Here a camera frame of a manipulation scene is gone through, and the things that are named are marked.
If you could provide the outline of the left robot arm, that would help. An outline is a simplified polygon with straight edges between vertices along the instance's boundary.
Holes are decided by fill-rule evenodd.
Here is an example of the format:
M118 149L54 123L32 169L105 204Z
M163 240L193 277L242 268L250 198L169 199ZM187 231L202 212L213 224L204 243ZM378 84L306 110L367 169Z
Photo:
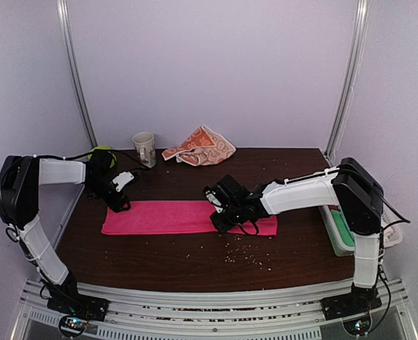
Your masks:
M94 149L77 157L52 155L8 156L0 172L0 218L6 234L20 245L49 292L47 307L66 315L104 320L109 302L83 295L77 279L61 261L41 225L39 188L56 184L82 185L110 210L130 209L124 188L138 175L124 171L111 176L116 160L112 151Z

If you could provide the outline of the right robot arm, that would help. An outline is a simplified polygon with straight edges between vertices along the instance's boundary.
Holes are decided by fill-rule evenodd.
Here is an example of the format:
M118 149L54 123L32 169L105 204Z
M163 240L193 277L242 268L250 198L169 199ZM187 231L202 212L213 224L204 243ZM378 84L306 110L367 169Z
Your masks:
M253 190L226 175L205 187L203 195L215 208L210 221L219 233L251 223L252 234L258 235L259 220L291 210L324 208L328 223L354 243L351 290L325 298L324 308L335 315L349 315L381 306L377 284L385 252L383 189L355 159L345 158L339 166L307 176L275 179Z

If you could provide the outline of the pink microfiber towel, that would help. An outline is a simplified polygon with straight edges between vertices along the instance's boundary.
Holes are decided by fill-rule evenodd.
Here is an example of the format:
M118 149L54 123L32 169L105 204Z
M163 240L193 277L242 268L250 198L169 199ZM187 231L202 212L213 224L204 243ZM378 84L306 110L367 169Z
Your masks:
M130 209L107 210L101 233L109 236L203 234L216 232L210 220L218 209L206 200L140 200Z

